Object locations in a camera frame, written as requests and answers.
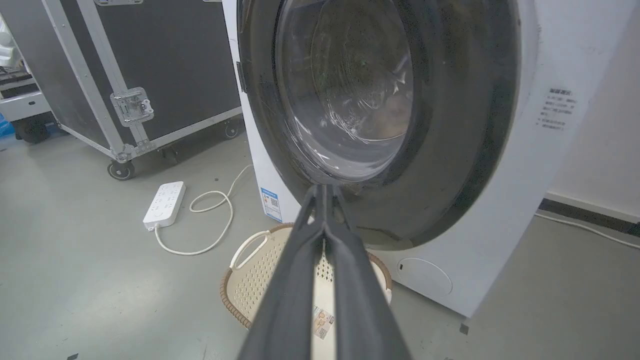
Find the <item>white wall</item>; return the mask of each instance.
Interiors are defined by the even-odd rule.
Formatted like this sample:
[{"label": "white wall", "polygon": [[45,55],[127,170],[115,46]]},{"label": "white wall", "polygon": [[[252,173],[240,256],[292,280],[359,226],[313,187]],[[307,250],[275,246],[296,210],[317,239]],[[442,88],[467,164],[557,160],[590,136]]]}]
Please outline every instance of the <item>white wall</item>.
[{"label": "white wall", "polygon": [[640,222],[640,7],[547,198]]}]

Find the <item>metal latch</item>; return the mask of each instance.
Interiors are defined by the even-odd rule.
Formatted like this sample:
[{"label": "metal latch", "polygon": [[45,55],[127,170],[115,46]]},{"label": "metal latch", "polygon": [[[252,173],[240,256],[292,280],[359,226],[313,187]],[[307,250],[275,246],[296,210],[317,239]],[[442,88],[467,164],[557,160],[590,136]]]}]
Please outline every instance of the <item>metal latch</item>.
[{"label": "metal latch", "polygon": [[128,89],[118,95],[111,94],[110,98],[123,126],[130,127],[154,118],[154,109],[143,88]]}]

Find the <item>case latch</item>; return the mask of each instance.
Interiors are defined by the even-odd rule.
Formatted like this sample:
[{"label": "case latch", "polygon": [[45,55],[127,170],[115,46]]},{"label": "case latch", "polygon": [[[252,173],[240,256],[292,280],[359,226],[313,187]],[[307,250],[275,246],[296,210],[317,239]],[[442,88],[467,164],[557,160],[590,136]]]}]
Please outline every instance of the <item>case latch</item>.
[{"label": "case latch", "polygon": [[138,5],[144,0],[93,0],[98,6],[113,6],[113,5]]},{"label": "case latch", "polygon": [[111,94],[110,98],[123,126],[130,127],[154,118],[154,109],[143,88],[128,89],[118,95]]}]

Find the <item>plastic laundry basket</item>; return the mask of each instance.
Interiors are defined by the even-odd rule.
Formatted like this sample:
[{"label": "plastic laundry basket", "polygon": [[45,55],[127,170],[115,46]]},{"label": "plastic laundry basket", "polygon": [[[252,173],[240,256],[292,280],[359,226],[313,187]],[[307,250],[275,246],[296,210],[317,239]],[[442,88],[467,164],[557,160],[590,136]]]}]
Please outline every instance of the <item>plastic laundry basket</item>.
[{"label": "plastic laundry basket", "polygon": [[[280,253],[289,239],[293,224],[274,227],[249,237],[236,251],[231,265],[220,285],[222,303],[247,329],[251,327],[262,295],[267,290],[271,275],[278,263]],[[262,243],[244,260],[239,258],[244,250],[258,239]],[[391,275],[380,259],[367,253],[380,283],[380,287],[391,301]],[[316,268],[314,282],[314,312],[312,324],[312,359],[335,358],[335,314],[333,267],[322,256]]]}]

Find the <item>case wheel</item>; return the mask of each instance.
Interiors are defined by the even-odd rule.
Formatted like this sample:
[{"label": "case wheel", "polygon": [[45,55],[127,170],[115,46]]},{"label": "case wheel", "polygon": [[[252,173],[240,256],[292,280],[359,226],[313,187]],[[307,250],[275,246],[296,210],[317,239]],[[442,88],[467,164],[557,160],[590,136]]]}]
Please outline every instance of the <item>case wheel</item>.
[{"label": "case wheel", "polygon": [[239,119],[230,119],[224,122],[225,126],[224,131],[222,132],[222,136],[231,140],[238,136],[240,133],[240,120]]},{"label": "case wheel", "polygon": [[30,117],[17,120],[12,123],[15,129],[15,138],[28,143],[39,143],[49,137],[47,126],[39,117]]},{"label": "case wheel", "polygon": [[133,178],[136,174],[135,170],[136,169],[133,167],[131,161],[127,161],[124,164],[121,164],[117,161],[112,161],[109,166],[107,166],[109,176],[120,181],[125,181]]},{"label": "case wheel", "polygon": [[160,154],[171,165],[178,165],[178,152],[172,146],[160,150]]}]

